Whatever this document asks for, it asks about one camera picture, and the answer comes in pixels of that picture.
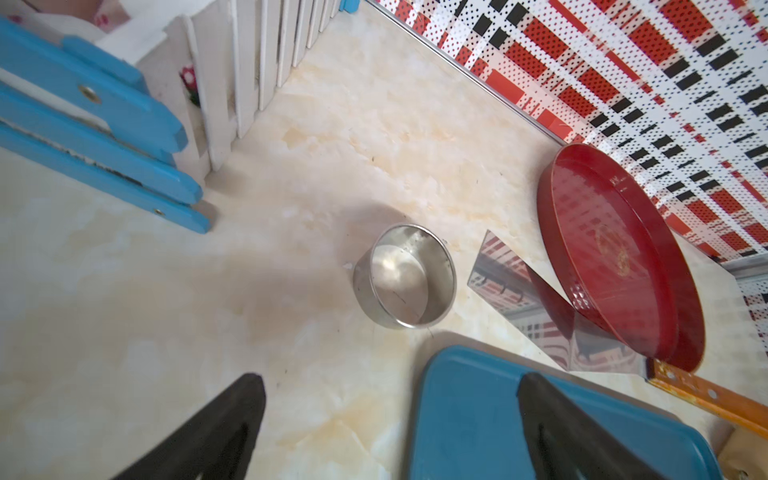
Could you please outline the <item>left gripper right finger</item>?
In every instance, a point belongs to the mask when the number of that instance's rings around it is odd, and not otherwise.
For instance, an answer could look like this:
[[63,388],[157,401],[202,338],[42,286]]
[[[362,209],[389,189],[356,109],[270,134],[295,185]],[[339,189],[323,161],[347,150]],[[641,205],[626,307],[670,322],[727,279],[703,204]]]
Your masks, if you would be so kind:
[[539,373],[517,390],[523,435],[537,479],[661,479]]

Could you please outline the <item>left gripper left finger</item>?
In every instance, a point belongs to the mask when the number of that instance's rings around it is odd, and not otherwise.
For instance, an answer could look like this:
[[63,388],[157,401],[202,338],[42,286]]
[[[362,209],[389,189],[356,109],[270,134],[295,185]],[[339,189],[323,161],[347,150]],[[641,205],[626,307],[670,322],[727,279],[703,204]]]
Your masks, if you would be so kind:
[[261,376],[246,373],[118,479],[243,479],[266,409]]

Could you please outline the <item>teal plastic tray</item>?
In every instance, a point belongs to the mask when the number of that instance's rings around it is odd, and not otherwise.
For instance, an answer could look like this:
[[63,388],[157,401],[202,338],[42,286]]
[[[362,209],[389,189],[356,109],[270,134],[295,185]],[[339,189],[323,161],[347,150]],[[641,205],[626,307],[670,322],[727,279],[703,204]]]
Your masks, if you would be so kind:
[[[519,382],[531,370],[464,346],[436,353],[420,379],[406,478],[534,478],[517,401]],[[695,429],[590,384],[547,379],[666,478],[721,478],[715,454]]]

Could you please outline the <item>small glass bowl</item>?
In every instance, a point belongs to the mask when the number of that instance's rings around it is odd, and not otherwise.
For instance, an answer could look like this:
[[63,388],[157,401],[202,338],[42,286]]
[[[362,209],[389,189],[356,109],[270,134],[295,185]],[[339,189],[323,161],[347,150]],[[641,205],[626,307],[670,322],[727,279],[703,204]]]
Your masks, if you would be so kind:
[[446,244],[429,229],[408,223],[382,232],[356,263],[352,283],[367,317],[394,330],[438,324],[458,288]]

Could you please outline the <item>wooden rolling pin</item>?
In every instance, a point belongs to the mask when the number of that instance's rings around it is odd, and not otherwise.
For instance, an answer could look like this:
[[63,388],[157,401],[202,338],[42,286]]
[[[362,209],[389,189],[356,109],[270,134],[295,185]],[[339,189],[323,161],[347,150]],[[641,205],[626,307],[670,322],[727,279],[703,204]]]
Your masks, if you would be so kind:
[[724,479],[767,480],[767,440],[751,430],[736,428],[718,455]]

